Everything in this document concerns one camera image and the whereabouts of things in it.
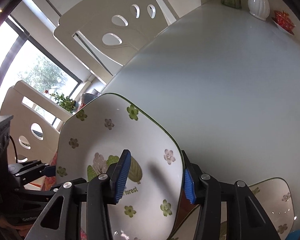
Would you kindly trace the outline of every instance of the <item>plate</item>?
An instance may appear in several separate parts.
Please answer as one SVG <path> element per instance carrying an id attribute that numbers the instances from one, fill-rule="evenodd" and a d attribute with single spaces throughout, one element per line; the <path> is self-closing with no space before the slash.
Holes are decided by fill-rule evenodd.
<path id="1" fill-rule="evenodd" d="M 272 178 L 249 186 L 267 215 L 269 216 L 281 240 L 286 239 L 294 222 L 294 210 L 288 184 L 281 178 Z M 193 240 L 199 217 L 197 205 L 184 219 L 170 240 Z M 221 203 L 220 238 L 226 240 L 227 207 Z"/>
<path id="2" fill-rule="evenodd" d="M 272 17 L 272 20 L 273 20 L 273 22 L 277 25 L 277 27 L 278 27 L 282 32 L 284 32 L 284 33 L 286 33 L 286 34 L 289 34 L 289 35 L 291 35 L 291 36 L 294 36 L 293 31 L 288 32 L 287 30 L 285 30 L 284 28 L 282 28 L 282 27 L 276 22 L 275 18 Z"/>
<path id="3" fill-rule="evenodd" d="M 117 162 L 124 149 L 130 150 L 132 160 L 122 199 L 108 205 L 113 238 L 165 240 L 180 201 L 181 151 L 166 130 L 120 95 L 101 95 L 65 123 L 57 183 L 91 180 Z"/>

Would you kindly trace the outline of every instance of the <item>window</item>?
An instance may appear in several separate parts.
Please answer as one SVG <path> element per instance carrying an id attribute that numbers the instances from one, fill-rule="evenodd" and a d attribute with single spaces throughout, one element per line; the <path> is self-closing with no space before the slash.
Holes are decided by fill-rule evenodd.
<path id="1" fill-rule="evenodd" d="M 9 17 L 0 27 L 0 109 L 8 89 L 19 80 L 40 93 L 49 90 L 70 97 L 82 82 Z M 60 120 L 51 113 L 27 98 L 23 103 L 57 127 Z"/>
<path id="2" fill-rule="evenodd" d="M 65 95 L 70 95 L 78 84 L 30 41 L 26 41 L 19 50 L 2 81 L 0 108 L 8 89 L 19 80 L 25 81 L 40 93 L 44 93 L 46 89 L 54 89 Z"/>
<path id="3" fill-rule="evenodd" d="M 18 33 L 16 33 L 6 22 L 3 22 L 0 27 L 0 67 L 18 36 Z"/>

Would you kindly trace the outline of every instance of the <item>chair backrest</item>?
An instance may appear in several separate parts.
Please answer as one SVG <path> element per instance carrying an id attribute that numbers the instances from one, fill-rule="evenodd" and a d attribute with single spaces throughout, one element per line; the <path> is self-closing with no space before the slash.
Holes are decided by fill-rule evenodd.
<path id="1" fill-rule="evenodd" d="M 2 103 L 0 115 L 13 115 L 10 124 L 10 135 L 14 139 L 18 155 L 23 155 L 28 160 L 38 159 L 48 163 L 58 148 L 60 133 L 36 111 L 22 103 L 24 97 L 63 122 L 68 120 L 72 114 L 23 81 L 18 81 L 15 86 L 8 89 Z M 35 134 L 31 129 L 34 123 L 40 125 L 43 134 L 42 137 Z M 24 142 L 23 137 L 29 142 L 29 146 L 22 143 Z M 12 143 L 10 143 L 8 147 L 8 163 L 14 162 L 14 148 Z"/>
<path id="2" fill-rule="evenodd" d="M 54 35 L 95 71 L 96 61 L 74 40 L 75 33 L 124 65 L 167 26 L 156 0 L 83 0 L 60 17 Z"/>

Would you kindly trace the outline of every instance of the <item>potted plant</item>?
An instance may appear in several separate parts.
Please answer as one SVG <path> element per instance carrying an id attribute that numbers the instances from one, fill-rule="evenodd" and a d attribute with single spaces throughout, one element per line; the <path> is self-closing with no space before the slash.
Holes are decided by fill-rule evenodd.
<path id="1" fill-rule="evenodd" d="M 55 92 L 50 94 L 48 90 L 45 90 L 44 93 L 53 97 L 57 105 L 66 109 L 70 113 L 73 113 L 78 109 L 79 104 L 75 100 L 72 100 L 69 96 L 65 97 L 64 93 L 59 94 L 58 92 Z"/>

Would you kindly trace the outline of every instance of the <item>pink flower pattern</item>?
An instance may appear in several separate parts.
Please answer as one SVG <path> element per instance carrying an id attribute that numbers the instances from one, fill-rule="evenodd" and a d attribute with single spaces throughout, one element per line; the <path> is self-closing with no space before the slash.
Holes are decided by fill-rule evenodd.
<path id="1" fill-rule="evenodd" d="M 291 197 L 290 192 L 287 193 L 287 195 L 284 195 L 282 198 L 282 201 L 287 202 L 289 200 L 289 198 Z"/>
<path id="2" fill-rule="evenodd" d="M 165 155 L 163 156 L 164 159 L 167 161 L 169 165 L 171 165 L 171 163 L 173 163 L 176 160 L 176 158 L 173 157 L 173 151 L 171 150 L 169 151 L 168 149 L 165 149 L 164 153 L 165 153 Z"/>
<path id="3" fill-rule="evenodd" d="M 111 119 L 105 119 L 105 127 L 107 127 L 109 130 L 111 130 L 112 127 L 114 127 L 114 124 L 111 121 Z"/>

